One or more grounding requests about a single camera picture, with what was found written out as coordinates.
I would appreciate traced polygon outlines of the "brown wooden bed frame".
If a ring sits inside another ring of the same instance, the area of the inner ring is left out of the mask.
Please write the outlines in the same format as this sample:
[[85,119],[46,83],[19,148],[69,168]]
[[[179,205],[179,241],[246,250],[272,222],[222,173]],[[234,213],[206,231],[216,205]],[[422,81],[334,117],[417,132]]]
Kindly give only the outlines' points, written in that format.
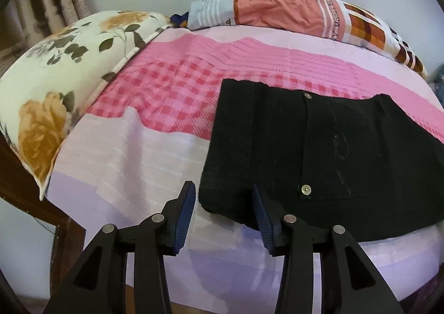
[[1,138],[1,198],[56,227],[50,266],[50,292],[54,293],[82,253],[86,231],[49,200],[40,201],[38,194],[31,174]]

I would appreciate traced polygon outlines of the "black pants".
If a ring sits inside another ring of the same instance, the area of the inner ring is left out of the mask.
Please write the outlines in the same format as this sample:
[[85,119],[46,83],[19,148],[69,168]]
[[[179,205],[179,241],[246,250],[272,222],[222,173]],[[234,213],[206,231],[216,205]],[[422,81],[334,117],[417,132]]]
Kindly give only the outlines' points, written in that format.
[[254,190],[359,242],[443,220],[443,143],[388,95],[352,100],[224,80],[199,201],[257,227]]

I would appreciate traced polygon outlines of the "white floral pillow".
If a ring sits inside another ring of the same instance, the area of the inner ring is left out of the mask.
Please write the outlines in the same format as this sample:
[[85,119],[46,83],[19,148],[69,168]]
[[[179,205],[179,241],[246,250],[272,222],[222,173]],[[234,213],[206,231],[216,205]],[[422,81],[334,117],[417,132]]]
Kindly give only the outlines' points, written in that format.
[[1,133],[44,198],[63,141],[168,16],[101,11],[38,42],[1,76]]

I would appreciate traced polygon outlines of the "orange plaid folded quilt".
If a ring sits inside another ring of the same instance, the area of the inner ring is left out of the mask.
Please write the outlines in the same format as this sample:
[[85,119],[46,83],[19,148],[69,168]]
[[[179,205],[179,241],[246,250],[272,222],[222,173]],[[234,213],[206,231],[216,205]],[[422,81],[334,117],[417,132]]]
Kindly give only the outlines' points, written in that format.
[[363,47],[427,77],[420,58],[394,29],[367,9],[343,0],[200,0],[191,4],[182,26],[283,29]]

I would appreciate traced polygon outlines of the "pink checked bed sheet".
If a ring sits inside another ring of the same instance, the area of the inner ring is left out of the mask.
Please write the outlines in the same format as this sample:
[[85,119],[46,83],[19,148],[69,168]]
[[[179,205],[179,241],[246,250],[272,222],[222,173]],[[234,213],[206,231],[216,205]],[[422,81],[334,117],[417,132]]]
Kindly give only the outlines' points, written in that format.
[[[390,95],[443,136],[443,108],[405,66],[361,47],[277,29],[168,29],[118,73],[66,138],[47,199],[91,240],[108,223],[137,225],[187,180],[198,182],[226,78],[344,98]],[[168,257],[172,301],[213,313],[272,313],[282,259],[260,234],[193,212],[187,242]]]

